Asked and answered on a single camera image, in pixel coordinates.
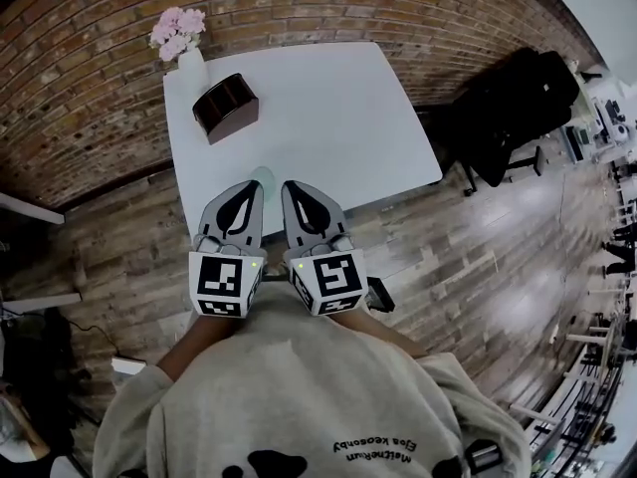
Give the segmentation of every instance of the beige sweatshirt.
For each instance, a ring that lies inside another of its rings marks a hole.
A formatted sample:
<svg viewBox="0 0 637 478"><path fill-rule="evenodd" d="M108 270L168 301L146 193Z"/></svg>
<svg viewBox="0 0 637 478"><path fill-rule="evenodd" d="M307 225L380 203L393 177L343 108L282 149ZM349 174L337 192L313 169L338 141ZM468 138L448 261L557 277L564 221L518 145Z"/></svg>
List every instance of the beige sweatshirt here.
<svg viewBox="0 0 637 478"><path fill-rule="evenodd" d="M460 478L477 438L504 454L489 476L530 476L522 429L452 355L416 361L267 287L243 330L176 383L156 366L128 382L100 428L96 478Z"/></svg>

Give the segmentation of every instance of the white vase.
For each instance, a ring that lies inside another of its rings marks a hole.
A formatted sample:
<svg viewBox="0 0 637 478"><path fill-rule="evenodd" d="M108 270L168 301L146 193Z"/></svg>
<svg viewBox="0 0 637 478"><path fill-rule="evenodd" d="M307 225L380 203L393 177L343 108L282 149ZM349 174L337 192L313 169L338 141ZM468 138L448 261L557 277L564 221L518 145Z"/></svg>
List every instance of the white vase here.
<svg viewBox="0 0 637 478"><path fill-rule="evenodd" d="M193 105L208 89L210 81L206 63L199 48L179 55L179 76L183 85L184 96L187 95L188 103Z"/></svg>

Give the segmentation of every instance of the brown wooden box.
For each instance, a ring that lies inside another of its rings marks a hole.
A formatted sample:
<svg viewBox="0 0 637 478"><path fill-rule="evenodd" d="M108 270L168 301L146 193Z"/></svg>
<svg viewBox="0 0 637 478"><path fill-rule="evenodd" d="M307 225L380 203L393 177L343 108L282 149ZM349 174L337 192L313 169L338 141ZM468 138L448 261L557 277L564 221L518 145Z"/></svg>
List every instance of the brown wooden box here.
<svg viewBox="0 0 637 478"><path fill-rule="evenodd" d="M199 98L192 112L212 144L256 122L259 98L241 74L236 73Z"/></svg>

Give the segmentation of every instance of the wooden floor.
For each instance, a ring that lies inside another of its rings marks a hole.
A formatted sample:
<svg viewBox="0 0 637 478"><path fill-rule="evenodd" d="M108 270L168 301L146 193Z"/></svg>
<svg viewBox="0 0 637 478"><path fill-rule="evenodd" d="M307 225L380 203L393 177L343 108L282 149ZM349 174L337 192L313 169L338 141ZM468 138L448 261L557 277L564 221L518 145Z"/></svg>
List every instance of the wooden floor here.
<svg viewBox="0 0 637 478"><path fill-rule="evenodd" d="M437 185L350 215L368 274L384 280L397 305L380 319L431 353L454 353L503 407L542 403L577 350L565 342L566 330L584 328L608 301L586 296L603 283L600 260L609 262L599 251L616 203L608 169L573 166L554 138L542 148L550 160L543 177L521 172L497 189L481 182L466 198L454 167ZM51 231L45 257L5 282L3 293L52 295L77 285L84 301L63 309L65 316L104 328L123 355L155 361L189 318L189 247L170 170L72 211ZM280 255L282 245L271 249ZM73 343L93 374L91 396L78 402L101 416L114 394L112 347L98 332L74 330ZM88 424L76 431L85 463L94 438Z"/></svg>

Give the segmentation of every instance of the chair leg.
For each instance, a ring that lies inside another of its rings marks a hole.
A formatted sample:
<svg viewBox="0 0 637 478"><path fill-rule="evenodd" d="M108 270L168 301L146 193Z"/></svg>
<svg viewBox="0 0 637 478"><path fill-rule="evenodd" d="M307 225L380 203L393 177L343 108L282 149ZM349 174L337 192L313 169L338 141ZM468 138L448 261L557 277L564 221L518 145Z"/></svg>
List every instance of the chair leg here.
<svg viewBox="0 0 637 478"><path fill-rule="evenodd" d="M476 179L474 179L474 173L471 171L471 166L469 166L469 164L465 161L460 161L460 164L462 164L462 168L465 170L465 175L467 175L469 183L471 184L471 188L465 189L465 196L471 196L478 191L478 187L476 187Z"/></svg>
<svg viewBox="0 0 637 478"><path fill-rule="evenodd" d="M544 173L545 165L546 156L544 155L544 151L538 146L535 148L535 155L533 157L509 163L507 170L513 170L514 168L523 168L525 166L532 166L537 176L541 177L541 175Z"/></svg>

